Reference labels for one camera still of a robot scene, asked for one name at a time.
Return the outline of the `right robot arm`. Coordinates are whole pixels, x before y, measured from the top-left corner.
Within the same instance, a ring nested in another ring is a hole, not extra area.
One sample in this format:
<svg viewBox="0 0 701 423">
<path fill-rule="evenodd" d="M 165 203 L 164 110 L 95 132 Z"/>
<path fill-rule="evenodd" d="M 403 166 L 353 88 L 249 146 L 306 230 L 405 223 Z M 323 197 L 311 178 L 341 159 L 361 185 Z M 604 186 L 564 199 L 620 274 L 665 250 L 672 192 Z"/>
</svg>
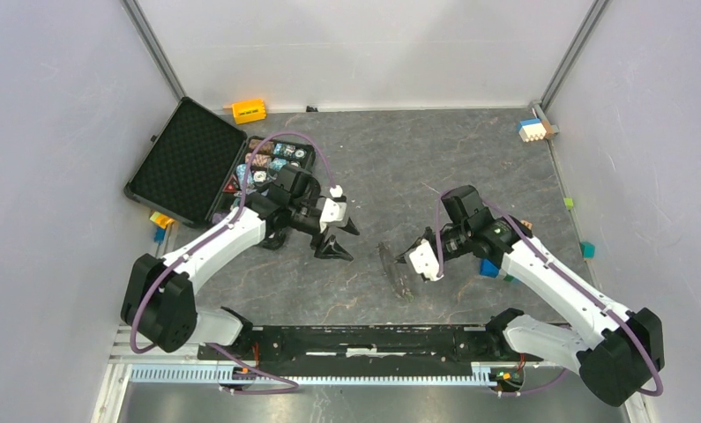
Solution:
<svg viewBox="0 0 701 423">
<path fill-rule="evenodd" d="M 520 353 L 556 364 L 611 406 L 635 394 L 663 394 L 662 322 L 649 308 L 633 311 L 593 287 L 531 228 L 483 199 L 472 185 L 443 192 L 436 207 L 445 209 L 449 223 L 426 228 L 396 261 L 424 280 L 438 281 L 451 260 L 476 256 L 527 286 L 567 323 L 555 326 L 509 308 L 486 326 L 492 357 L 507 360 Z"/>
</svg>

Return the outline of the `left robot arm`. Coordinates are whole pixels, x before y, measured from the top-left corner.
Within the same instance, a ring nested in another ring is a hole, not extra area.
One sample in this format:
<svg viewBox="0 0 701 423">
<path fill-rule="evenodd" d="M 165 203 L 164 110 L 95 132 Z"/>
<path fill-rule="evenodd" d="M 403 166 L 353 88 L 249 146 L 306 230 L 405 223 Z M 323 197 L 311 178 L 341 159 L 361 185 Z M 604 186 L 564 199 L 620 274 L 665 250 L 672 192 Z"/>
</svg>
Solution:
<svg viewBox="0 0 701 423">
<path fill-rule="evenodd" d="M 287 228 L 310 236 L 316 258 L 353 261 L 329 232 L 336 227 L 359 233 L 347 215 L 344 191 L 339 185 L 331 187 L 328 196 L 320 191 L 310 171 L 286 165 L 264 194 L 246 195 L 238 208 L 194 241 L 163 257 L 139 257 L 120 312 L 131 336 L 141 335 L 166 353 L 192 341 L 218 344 L 232 359 L 246 357 L 253 347 L 253 336 L 244 329 L 246 320 L 228 308 L 200 311 L 195 296 L 243 251 Z"/>
</svg>

